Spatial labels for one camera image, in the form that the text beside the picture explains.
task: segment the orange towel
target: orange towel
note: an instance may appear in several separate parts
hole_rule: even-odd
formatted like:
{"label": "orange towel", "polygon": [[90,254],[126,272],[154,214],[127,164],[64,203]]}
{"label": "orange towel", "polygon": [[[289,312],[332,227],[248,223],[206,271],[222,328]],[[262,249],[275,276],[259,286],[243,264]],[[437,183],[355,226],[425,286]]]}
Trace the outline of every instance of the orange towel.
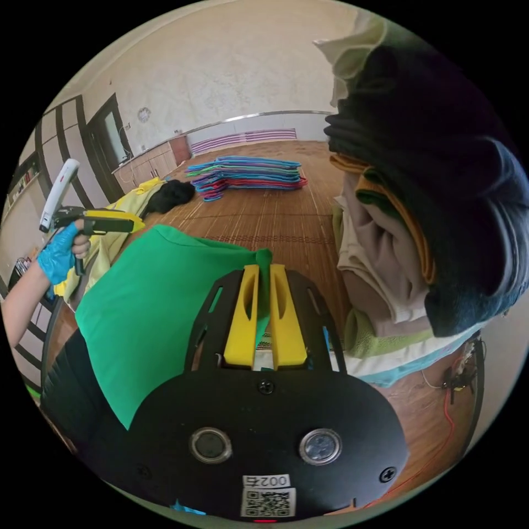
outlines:
{"label": "orange towel", "polygon": [[[364,173],[369,166],[360,160],[354,160],[347,156],[340,154],[332,154],[330,162],[335,167],[342,169],[347,172],[359,172],[360,170]],[[355,192],[358,191],[371,191],[384,196],[391,205],[395,208],[397,213],[402,217],[408,230],[417,246],[417,252],[419,253],[420,264],[424,280],[427,284],[431,285],[435,282],[436,270],[433,256],[430,252],[430,247],[424,233],[416,218],[411,215],[406,206],[389,190],[380,184],[369,181],[363,174],[361,175]]]}

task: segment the screw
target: screw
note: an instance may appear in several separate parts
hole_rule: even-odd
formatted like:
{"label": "screw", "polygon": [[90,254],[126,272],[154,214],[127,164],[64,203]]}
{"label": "screw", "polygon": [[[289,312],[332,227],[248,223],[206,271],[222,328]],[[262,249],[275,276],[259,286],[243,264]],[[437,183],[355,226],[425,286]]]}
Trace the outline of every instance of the screw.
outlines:
{"label": "screw", "polygon": [[263,395],[270,395],[274,392],[275,386],[273,382],[270,382],[269,380],[261,380],[257,389],[259,390],[259,393],[262,393]]}
{"label": "screw", "polygon": [[391,481],[397,475],[397,469],[395,467],[388,467],[382,471],[379,480],[383,483]]}

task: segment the person's arm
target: person's arm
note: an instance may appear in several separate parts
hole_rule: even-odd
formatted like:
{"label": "person's arm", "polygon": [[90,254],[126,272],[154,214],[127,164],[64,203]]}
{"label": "person's arm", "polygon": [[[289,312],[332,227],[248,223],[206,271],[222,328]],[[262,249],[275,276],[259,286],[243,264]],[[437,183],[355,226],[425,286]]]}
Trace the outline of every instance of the person's arm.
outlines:
{"label": "person's arm", "polygon": [[11,347],[20,342],[39,301],[50,286],[50,280],[35,261],[7,295],[2,303],[2,319]]}
{"label": "person's arm", "polygon": [[82,228],[83,221],[79,220],[57,233],[6,296],[2,303],[2,319],[12,348],[20,342],[50,286],[67,278],[76,256],[83,258],[88,253],[88,237],[78,235]]}

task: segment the hand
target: hand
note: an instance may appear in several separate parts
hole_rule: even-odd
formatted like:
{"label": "hand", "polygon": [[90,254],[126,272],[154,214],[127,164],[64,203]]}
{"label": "hand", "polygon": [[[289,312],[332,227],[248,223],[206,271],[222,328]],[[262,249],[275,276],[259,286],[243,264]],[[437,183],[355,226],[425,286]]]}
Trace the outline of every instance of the hand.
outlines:
{"label": "hand", "polygon": [[79,234],[83,226],[82,220],[76,220],[58,232],[37,257],[40,268],[52,285],[62,283],[68,277],[76,257],[84,258],[88,254],[89,238]]}

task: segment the wall clock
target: wall clock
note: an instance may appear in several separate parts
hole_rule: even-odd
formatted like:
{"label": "wall clock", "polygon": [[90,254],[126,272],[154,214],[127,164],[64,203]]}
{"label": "wall clock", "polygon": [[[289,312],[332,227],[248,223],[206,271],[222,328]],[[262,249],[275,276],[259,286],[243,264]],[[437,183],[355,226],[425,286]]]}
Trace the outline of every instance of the wall clock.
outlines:
{"label": "wall clock", "polygon": [[149,117],[150,117],[150,110],[146,106],[138,110],[138,119],[142,123],[146,123],[149,120]]}

